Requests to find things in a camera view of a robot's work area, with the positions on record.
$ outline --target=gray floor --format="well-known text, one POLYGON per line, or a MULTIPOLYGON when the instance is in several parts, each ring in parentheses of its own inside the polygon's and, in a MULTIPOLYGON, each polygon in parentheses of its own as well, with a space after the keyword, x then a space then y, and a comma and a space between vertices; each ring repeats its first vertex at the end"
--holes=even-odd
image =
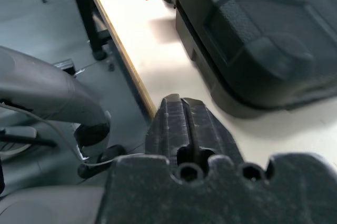
MULTIPOLYGON (((112 115, 110 145, 122 144, 129 153, 144 151, 147 122, 116 64, 108 70, 106 61, 97 62, 91 55, 87 36, 74 0, 0 0, 0 45, 27 53, 49 63, 71 58, 77 69, 85 71, 78 80, 89 86, 101 98, 102 105, 112 115)), ((118 51, 110 51, 117 56, 118 51)), ((57 184, 104 184, 106 173, 83 181, 77 176, 78 161, 71 151, 47 126, 26 116, 0 110, 0 126, 31 125, 40 136, 53 139, 55 149, 33 147, 19 156, 3 162, 6 190, 57 184)), ((55 122, 72 138, 69 124, 55 122)))

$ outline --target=wooden table edge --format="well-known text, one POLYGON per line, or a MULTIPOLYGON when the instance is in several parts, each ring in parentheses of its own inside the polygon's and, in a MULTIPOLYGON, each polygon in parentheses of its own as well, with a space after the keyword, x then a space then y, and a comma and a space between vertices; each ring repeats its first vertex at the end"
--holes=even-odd
POLYGON ((115 42, 118 51, 120 52, 121 56, 122 56, 122 60, 124 62, 124 64, 126 65, 126 68, 131 76, 131 79, 133 81, 133 83, 135 84, 142 101, 144 102, 144 105, 150 115, 151 118, 154 118, 155 114, 156 114, 156 106, 154 105, 152 99, 150 98, 150 95, 148 93, 148 91, 145 88, 144 83, 142 82, 139 74, 137 73, 136 68, 134 67, 129 55, 127 54, 127 51, 125 50, 118 34, 117 31, 115 30, 113 24, 111 23, 111 21, 109 20, 107 13, 104 10, 104 7, 101 3, 100 0, 94 0, 96 6, 98 7, 98 10, 100 12, 100 14, 103 17, 103 20, 105 22, 105 25, 107 26, 113 41, 115 42))

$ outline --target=tabletop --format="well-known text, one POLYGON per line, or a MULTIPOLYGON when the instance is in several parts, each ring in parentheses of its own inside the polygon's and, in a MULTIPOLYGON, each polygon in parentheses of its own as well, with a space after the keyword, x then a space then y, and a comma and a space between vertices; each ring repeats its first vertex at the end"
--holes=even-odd
POLYGON ((163 0, 95 3, 150 115, 172 93, 199 99, 232 133, 246 161, 265 168, 275 153, 314 152, 337 170, 337 99, 257 119, 233 118, 212 101, 189 59, 175 30, 175 9, 163 0))

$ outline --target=screw hole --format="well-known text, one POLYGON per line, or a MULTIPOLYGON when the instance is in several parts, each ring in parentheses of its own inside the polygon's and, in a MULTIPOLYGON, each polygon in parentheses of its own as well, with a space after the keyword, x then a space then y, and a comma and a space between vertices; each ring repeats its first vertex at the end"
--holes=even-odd
POLYGON ((192 182, 198 179, 203 179, 204 173, 195 163, 183 163, 178 167, 177 177, 186 182, 192 182))
POLYGON ((197 162, 195 162, 193 160, 193 154, 191 151, 191 147, 190 145, 188 145, 187 147, 181 147, 178 149, 177 151, 177 164, 180 165, 182 163, 186 163, 186 162, 193 162, 196 163, 203 171, 203 173, 205 175, 208 174, 209 172, 209 157, 211 157, 212 155, 214 155, 215 153, 210 150, 210 149, 203 149, 200 150, 199 152, 199 158, 197 160, 197 162))
POLYGON ((260 170, 254 166, 246 166, 242 169, 243 176, 253 182, 262 178, 260 170))

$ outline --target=cable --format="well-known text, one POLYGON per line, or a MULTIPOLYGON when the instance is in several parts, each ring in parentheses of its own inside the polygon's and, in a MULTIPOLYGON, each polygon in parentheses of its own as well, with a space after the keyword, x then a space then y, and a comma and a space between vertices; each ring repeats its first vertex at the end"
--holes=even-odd
POLYGON ((20 109, 20 108, 17 108, 17 107, 12 107, 12 106, 6 105, 4 103, 0 103, 0 107, 8 109, 8 110, 15 111, 15 112, 20 112, 20 113, 26 114, 26 115, 42 122, 42 123, 48 125, 66 142, 66 144, 70 148, 71 152, 75 155, 76 159, 81 162, 81 164, 84 164, 84 165, 89 166, 89 167, 96 167, 96 166, 101 166, 101 165, 104 165, 104 164, 111 163, 113 161, 113 159, 112 159, 112 160, 108 160, 108 161, 100 162, 100 163, 86 163, 83 160, 81 160, 81 158, 77 155, 77 153, 73 149, 71 141, 62 133, 62 131, 57 126, 51 124, 49 121, 47 121, 45 119, 42 119, 39 116, 37 116, 35 114, 32 114, 31 112, 28 112, 26 110, 23 110, 23 109, 20 109))

